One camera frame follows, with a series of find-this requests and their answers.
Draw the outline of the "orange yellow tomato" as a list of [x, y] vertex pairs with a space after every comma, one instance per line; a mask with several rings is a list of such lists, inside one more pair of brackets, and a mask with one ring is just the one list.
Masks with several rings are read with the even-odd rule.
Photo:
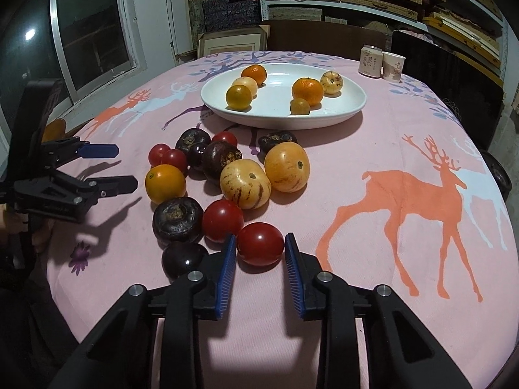
[[149, 199], [156, 205], [173, 198], [184, 197], [187, 181], [177, 167], [161, 164], [151, 168], [145, 177], [145, 190]]

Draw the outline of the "red cherry tomato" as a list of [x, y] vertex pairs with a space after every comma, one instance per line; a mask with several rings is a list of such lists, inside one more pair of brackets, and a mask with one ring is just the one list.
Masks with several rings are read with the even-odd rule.
[[237, 146], [237, 137], [230, 131], [221, 131], [220, 133], [214, 135], [211, 141], [224, 141], [226, 143], [231, 144], [234, 147]]
[[154, 145], [148, 154], [148, 160], [151, 167], [156, 167], [157, 165], [160, 165], [162, 163], [163, 156], [170, 150], [171, 148], [164, 143], [158, 143]]
[[263, 268], [276, 264], [281, 259], [283, 250], [282, 233], [265, 222], [251, 223], [237, 235], [237, 251], [240, 258], [254, 267]]
[[166, 151], [162, 156], [162, 164], [171, 165], [180, 170], [184, 175], [187, 173], [187, 157], [179, 149], [172, 148]]
[[226, 199], [211, 203], [202, 217], [203, 233], [215, 243], [223, 243], [229, 234], [238, 234], [244, 225], [245, 218], [241, 208]]

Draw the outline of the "dark purple plum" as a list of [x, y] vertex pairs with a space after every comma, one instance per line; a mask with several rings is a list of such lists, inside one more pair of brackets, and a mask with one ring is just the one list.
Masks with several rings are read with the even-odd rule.
[[208, 144], [205, 142], [194, 143], [187, 153], [187, 163], [191, 170], [202, 171], [202, 158]]
[[175, 280], [196, 270], [208, 254], [207, 249], [199, 243], [172, 242], [163, 250], [163, 272], [170, 280]]

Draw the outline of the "pale striped pepino melon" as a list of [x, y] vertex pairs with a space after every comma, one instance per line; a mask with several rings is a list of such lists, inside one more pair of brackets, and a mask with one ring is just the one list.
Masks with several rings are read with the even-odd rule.
[[242, 210], [253, 210], [267, 204], [272, 185], [258, 162], [239, 159], [223, 168], [220, 189], [225, 199]]

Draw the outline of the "yellow orange fruit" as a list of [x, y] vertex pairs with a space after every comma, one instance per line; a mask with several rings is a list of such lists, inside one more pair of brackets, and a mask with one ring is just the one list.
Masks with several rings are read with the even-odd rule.
[[229, 109], [243, 112], [248, 110], [252, 103], [252, 93], [244, 85], [232, 85], [226, 92], [225, 100]]

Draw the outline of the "orange striped pepino melon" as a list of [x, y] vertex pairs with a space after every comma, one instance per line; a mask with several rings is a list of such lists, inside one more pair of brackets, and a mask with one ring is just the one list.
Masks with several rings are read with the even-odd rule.
[[264, 167], [273, 188], [278, 192], [298, 192], [310, 178], [310, 161], [306, 151], [291, 141], [274, 146], [265, 157]]

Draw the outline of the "small yellow fruit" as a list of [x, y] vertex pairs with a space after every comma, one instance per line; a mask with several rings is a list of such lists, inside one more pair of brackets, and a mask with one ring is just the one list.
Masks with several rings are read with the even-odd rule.
[[310, 104], [305, 99], [292, 99], [289, 107], [291, 115], [309, 115], [311, 111]]

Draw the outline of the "large orange mandarin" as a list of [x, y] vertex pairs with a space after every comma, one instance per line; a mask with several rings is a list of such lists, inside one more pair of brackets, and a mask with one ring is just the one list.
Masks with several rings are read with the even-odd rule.
[[321, 103], [324, 88], [316, 79], [301, 77], [292, 85], [291, 93], [294, 99], [304, 99], [310, 106], [315, 106]]

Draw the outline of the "small speckled yellow melon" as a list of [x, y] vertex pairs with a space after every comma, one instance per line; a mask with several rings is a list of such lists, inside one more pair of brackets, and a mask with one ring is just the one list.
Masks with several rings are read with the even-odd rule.
[[343, 87], [343, 78], [338, 72], [327, 71], [322, 74], [320, 83], [325, 95], [334, 96], [341, 92]]

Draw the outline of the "dark purple mangosteen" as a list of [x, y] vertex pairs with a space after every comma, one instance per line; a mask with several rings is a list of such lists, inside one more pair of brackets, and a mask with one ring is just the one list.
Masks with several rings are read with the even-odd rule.
[[179, 136], [179, 140], [176, 142], [175, 148], [187, 155], [192, 146], [199, 143], [208, 145], [210, 142], [211, 137], [206, 131], [194, 127], [187, 129], [182, 133], [182, 135]]
[[290, 131], [275, 131], [259, 138], [259, 150], [266, 155], [273, 147], [283, 142], [297, 143], [297, 138]]
[[174, 242], [199, 242], [203, 237], [203, 209], [193, 198], [164, 201], [153, 213], [152, 230], [162, 246]]
[[219, 185], [223, 169], [242, 158], [241, 151], [226, 141], [213, 141], [205, 148], [201, 158], [202, 172], [209, 182]]

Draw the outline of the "pale yellow round fruit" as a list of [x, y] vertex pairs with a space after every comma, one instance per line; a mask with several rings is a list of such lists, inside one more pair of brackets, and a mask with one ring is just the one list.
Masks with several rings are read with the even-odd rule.
[[258, 84], [251, 77], [238, 77], [232, 82], [232, 85], [242, 85], [246, 87], [250, 91], [252, 99], [254, 99], [257, 96]]

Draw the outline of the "sliding glass window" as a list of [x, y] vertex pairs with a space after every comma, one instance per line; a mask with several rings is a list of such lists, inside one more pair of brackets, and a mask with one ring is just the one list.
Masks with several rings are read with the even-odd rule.
[[134, 67], [119, 0], [28, 0], [1, 38], [1, 110], [13, 127], [26, 84], [60, 79], [60, 112]]

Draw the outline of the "black chair back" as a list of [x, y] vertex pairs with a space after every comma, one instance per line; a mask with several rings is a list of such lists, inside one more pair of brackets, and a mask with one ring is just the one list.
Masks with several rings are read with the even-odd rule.
[[404, 56], [403, 73], [439, 97], [476, 147], [489, 149], [501, 117], [503, 89], [453, 53], [408, 33], [393, 32], [391, 50]]

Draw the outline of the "paper cup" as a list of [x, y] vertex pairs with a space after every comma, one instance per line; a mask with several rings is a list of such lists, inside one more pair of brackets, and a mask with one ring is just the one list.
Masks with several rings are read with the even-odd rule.
[[399, 83], [402, 77], [405, 57], [383, 51], [382, 78], [392, 83]]

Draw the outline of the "white metal shelf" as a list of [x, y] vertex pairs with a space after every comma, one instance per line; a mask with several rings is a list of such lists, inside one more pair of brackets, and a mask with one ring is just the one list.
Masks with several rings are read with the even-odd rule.
[[261, 17], [354, 24], [360, 16], [384, 32], [408, 27], [431, 35], [494, 74], [503, 71], [503, 17], [493, 0], [260, 0]]

